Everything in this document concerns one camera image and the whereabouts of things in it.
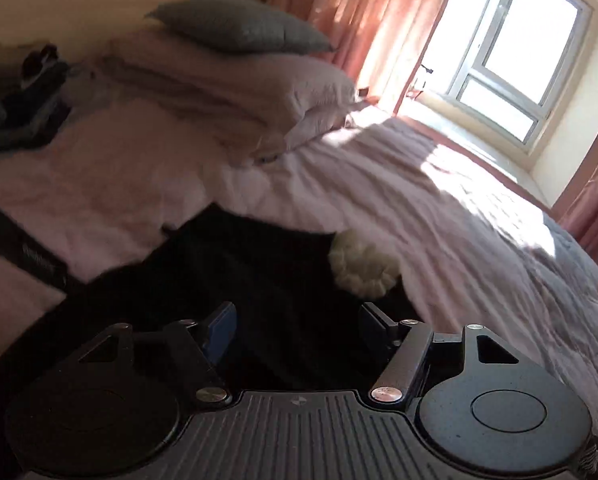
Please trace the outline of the black sweater white collar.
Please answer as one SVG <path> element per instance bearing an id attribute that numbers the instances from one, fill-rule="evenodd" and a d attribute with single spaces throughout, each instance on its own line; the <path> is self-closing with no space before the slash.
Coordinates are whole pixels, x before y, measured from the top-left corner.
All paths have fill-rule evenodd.
<path id="1" fill-rule="evenodd" d="M 68 295 L 50 311 L 52 339 L 74 348 L 116 323 L 152 332 L 194 321 L 234 387 L 367 387 L 395 348 L 363 299 L 337 284 L 334 240 L 209 206 L 142 262 Z"/>

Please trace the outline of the pink grey duvet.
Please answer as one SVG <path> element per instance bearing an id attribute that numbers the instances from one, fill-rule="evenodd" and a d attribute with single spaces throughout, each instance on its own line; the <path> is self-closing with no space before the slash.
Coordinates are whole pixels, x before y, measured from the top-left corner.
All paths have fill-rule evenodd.
<path id="1" fill-rule="evenodd" d="M 0 155 L 0 209 L 87 280 L 147 256 L 210 203 L 287 229 L 355 229 L 400 262 L 423 320 L 487 326 L 586 402 L 598 436 L 598 266 L 542 209 L 398 119 L 360 114 L 235 167 L 202 122 L 143 100 Z"/>

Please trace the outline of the stack of folded clothes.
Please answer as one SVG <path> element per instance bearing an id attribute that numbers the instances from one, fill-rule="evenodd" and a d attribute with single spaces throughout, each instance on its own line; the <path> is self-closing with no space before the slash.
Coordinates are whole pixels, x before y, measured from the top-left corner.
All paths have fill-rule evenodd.
<path id="1" fill-rule="evenodd" d="M 69 72 L 55 44 L 0 44 L 0 153 L 52 142 L 71 112 L 61 96 Z"/>

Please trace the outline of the lower pink pillow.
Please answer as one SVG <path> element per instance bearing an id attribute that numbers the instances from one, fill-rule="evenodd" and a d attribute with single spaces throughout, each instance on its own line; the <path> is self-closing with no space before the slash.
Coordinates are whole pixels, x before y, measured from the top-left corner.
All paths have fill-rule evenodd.
<path id="1" fill-rule="evenodd" d="M 252 118 L 225 118 L 213 127 L 213 137 L 232 164 L 267 164 L 326 133 L 352 125 L 351 115 L 373 104 L 364 99 L 345 105 L 314 107 L 291 128 L 264 125 Z"/>

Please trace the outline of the pink pillow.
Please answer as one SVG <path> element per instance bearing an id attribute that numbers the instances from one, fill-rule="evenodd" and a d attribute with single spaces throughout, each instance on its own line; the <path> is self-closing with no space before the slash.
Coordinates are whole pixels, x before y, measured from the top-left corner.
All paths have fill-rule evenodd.
<path id="1" fill-rule="evenodd" d="M 310 55 L 215 52 L 163 27 L 111 39 L 82 66 L 97 76 L 154 91 L 198 92 L 230 105 L 271 129 L 289 131 L 317 108 L 354 110 L 355 83 L 334 65 Z"/>
<path id="2" fill-rule="evenodd" d="M 213 137 L 232 164 L 267 164 L 326 133 L 352 125 L 351 115 L 373 104 L 364 99 L 345 105 L 314 107 L 291 128 L 264 125 L 252 118 L 225 118 L 213 127 Z"/>

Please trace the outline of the upper pink pillow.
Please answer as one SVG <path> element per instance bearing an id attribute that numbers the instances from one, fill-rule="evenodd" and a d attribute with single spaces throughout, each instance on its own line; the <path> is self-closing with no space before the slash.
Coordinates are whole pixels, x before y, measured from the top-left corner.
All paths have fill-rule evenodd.
<path id="1" fill-rule="evenodd" d="M 215 52 L 163 27 L 111 39 L 82 66 L 97 76 L 154 91 L 198 92 L 230 105 L 271 129 L 289 131 L 317 108 L 354 110 L 355 83 L 334 65 L 310 55 Z"/>

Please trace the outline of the grey checked pillow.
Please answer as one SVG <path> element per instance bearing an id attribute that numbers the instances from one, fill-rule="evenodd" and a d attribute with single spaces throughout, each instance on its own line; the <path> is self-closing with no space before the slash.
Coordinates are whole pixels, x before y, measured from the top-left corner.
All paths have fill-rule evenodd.
<path id="1" fill-rule="evenodd" d="M 331 40 L 308 22 L 253 0 L 175 0 L 148 13 L 173 32 L 229 53 L 327 53 Z"/>

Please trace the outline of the left pink curtain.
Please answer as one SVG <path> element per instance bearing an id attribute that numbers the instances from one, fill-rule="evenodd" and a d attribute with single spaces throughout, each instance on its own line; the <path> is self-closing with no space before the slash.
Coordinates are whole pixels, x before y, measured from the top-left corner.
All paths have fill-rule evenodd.
<path id="1" fill-rule="evenodd" d="M 324 55 L 397 114 L 449 0 L 267 0 L 328 36 Z"/>

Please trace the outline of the white window frame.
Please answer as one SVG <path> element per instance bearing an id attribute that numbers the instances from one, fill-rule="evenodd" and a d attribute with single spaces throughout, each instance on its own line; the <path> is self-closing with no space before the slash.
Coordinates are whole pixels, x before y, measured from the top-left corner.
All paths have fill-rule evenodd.
<path id="1" fill-rule="evenodd" d="M 584 0 L 487 0 L 447 98 L 525 154 L 574 70 Z"/>

